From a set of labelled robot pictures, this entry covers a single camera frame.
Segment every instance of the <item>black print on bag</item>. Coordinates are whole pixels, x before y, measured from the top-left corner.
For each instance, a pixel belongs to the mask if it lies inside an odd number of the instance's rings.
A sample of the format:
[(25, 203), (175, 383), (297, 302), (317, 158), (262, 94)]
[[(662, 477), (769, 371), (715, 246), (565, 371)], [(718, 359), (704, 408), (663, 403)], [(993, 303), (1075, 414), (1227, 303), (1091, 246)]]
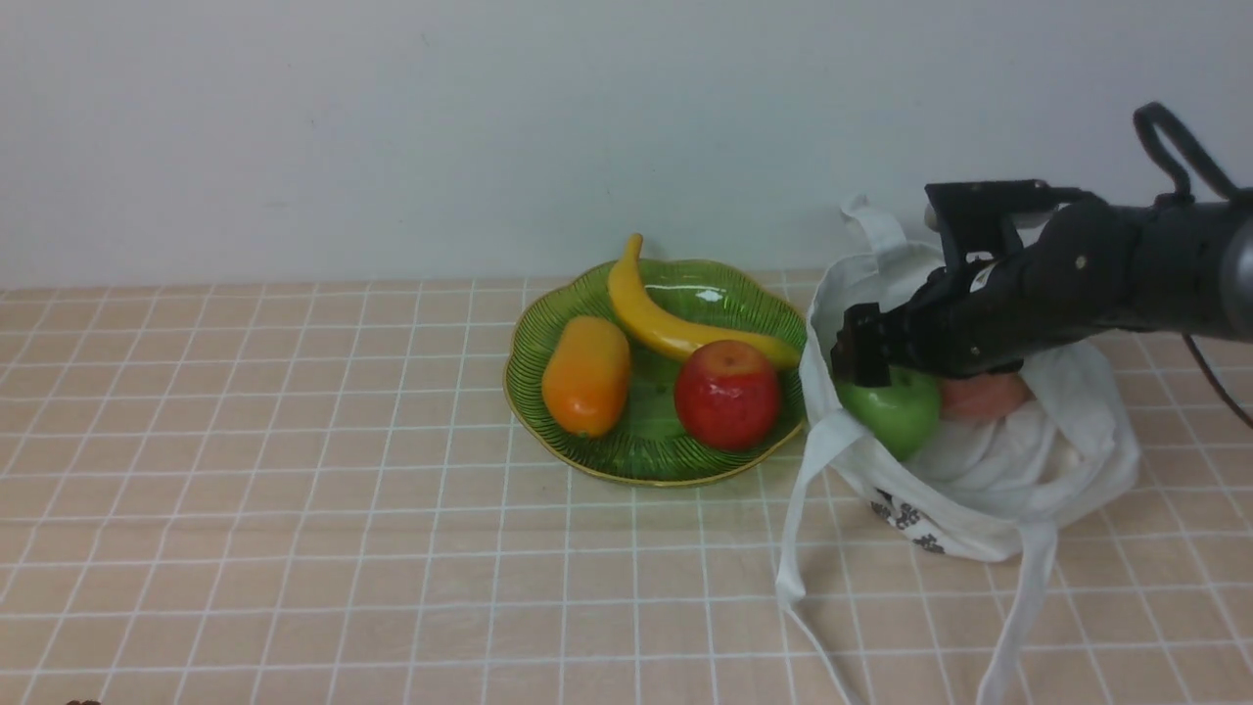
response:
[(940, 546), (940, 542), (936, 541), (936, 537), (931, 536), (930, 533), (915, 538), (913, 545), (926, 551), (927, 553), (944, 553), (944, 546)]
[(908, 502), (901, 503), (901, 516), (896, 518), (896, 528), (905, 531), (908, 527), (918, 523), (918, 511), (913, 508)]
[(885, 505), (880, 505), (878, 502), (871, 502), (870, 503), (870, 508), (876, 515), (878, 515), (878, 517), (881, 520), (883, 520), (885, 522), (895, 526), (896, 528), (898, 528), (901, 531), (905, 531), (905, 530), (912, 527), (913, 525), (918, 523), (922, 520), (921, 515), (918, 515), (918, 511), (915, 510), (913, 506), (910, 505), (908, 502), (902, 502), (901, 503), (901, 515), (900, 516), (893, 516), (892, 515), (892, 510), (891, 510), (892, 496), (888, 495), (888, 493), (886, 493), (886, 492), (883, 492), (882, 490), (878, 490), (878, 488), (876, 488), (875, 491), (878, 492), (883, 497), (883, 500), (887, 501), (887, 505), (885, 506)]

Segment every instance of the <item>robotic arm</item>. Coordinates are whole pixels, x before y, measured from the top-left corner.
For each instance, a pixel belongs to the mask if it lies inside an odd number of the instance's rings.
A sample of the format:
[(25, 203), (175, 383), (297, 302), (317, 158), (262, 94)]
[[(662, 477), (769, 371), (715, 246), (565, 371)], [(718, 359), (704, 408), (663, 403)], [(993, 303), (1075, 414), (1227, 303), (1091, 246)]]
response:
[[(890, 367), (1009, 373), (1034, 352), (1120, 328), (1182, 333), (1215, 383), (1192, 336), (1253, 342), (1253, 189), (1235, 188), (1163, 105), (1140, 108), (1134, 124), (1175, 187), (1149, 207), (1042, 180), (928, 184), (945, 264), (896, 308), (850, 307), (832, 373), (861, 387), (886, 387)], [(1195, 202), (1157, 128), (1222, 202)], [(1040, 217), (1048, 224), (1024, 245), (1017, 227)]]

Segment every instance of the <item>green plate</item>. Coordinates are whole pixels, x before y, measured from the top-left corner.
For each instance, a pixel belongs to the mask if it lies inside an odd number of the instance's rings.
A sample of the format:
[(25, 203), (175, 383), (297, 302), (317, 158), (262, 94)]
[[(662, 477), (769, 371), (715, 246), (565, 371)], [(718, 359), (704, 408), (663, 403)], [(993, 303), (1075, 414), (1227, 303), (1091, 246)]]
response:
[[(647, 486), (695, 486), (747, 471), (794, 437), (804, 422), (796, 371), (779, 374), (783, 409), (769, 437), (743, 453), (714, 451), (688, 436), (674, 413), (679, 364), (632, 341), (632, 389), (618, 426), (599, 440), (566, 433), (540, 392), (544, 369), (565, 323), (590, 313), (618, 322), (606, 280), (614, 262), (589, 269), (531, 303), (514, 329), (505, 397), (514, 416), (554, 456), (601, 480)], [(708, 259), (640, 259), (653, 301), (684, 319), (778, 336), (804, 347), (804, 319), (791, 303), (744, 272)]]

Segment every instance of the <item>bag strap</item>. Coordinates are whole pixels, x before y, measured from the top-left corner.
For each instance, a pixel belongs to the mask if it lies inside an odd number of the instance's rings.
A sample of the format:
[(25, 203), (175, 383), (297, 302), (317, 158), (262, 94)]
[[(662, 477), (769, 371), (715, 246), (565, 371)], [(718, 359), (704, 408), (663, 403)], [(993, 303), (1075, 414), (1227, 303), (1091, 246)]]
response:
[[(801, 577), (797, 557), (797, 536), (801, 530), (801, 517), (804, 513), (804, 500), (809, 485), (822, 475), (832, 461), (866, 435), (865, 427), (847, 413), (829, 414), (809, 430), (804, 455), (801, 460), (801, 471), (792, 487), (792, 497), (788, 500), (779, 550), (779, 569), (774, 579), (774, 595), (779, 609), (801, 627), (806, 639), (822, 655), (827, 674), (847, 705), (863, 705), (863, 701), (853, 691), (852, 684), (836, 667), (826, 646), (796, 611), (797, 605), (806, 596), (804, 580)], [(1019, 523), (1017, 530), (1022, 540), (1017, 592), (1001, 629), (991, 662), (979, 685), (976, 705), (1000, 705), (1004, 700), (1005, 691), (1017, 670), (1022, 646), (1044, 609), (1049, 576), (1053, 574), (1056, 561), (1058, 525), (1054, 520), (1024, 521)]]
[(905, 237), (901, 223), (891, 213), (870, 204), (865, 193), (858, 193), (845, 200), (840, 207), (845, 224), (853, 232), (861, 230), (875, 254), (878, 270), (887, 270), (897, 259), (908, 254), (910, 240)]
[(792, 486), (792, 498), (788, 500), (787, 505), (787, 518), (783, 522), (783, 538), (779, 548), (779, 570), (774, 579), (774, 596), (779, 609), (801, 627), (817, 652), (822, 655), (827, 672), (847, 705), (863, 705), (863, 702), (853, 692), (852, 684), (845, 679), (827, 655), (827, 649), (823, 647), (818, 636), (796, 612), (797, 604), (804, 597), (804, 581), (801, 579), (796, 542), (801, 531), (801, 515), (804, 512), (804, 498), (809, 485), (822, 475), (828, 463), (840, 457), (848, 446), (866, 433), (865, 427), (853, 421), (846, 412), (828, 414), (809, 430), (804, 443), (804, 456), (801, 460), (801, 471), (796, 485)]
[(1022, 563), (1017, 594), (996, 641), (992, 660), (979, 684), (976, 705), (1000, 705), (1005, 699), (1005, 691), (1017, 670), (1022, 645), (1044, 609), (1049, 576), (1058, 555), (1058, 525), (1054, 521), (1022, 522), (1019, 525), (1019, 536), (1022, 537)]

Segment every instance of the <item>yellow banana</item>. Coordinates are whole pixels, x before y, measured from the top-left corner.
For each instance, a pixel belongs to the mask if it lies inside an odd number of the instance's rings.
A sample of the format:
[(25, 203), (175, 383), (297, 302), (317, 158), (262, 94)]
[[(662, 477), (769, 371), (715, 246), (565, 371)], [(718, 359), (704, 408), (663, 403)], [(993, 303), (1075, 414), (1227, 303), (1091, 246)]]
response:
[(685, 321), (658, 306), (644, 289), (639, 274), (643, 245), (644, 235), (632, 234), (621, 258), (609, 269), (609, 299), (619, 322), (633, 337), (679, 363), (715, 339), (739, 339), (761, 349), (776, 371), (791, 371), (801, 364), (801, 352), (778, 337)]

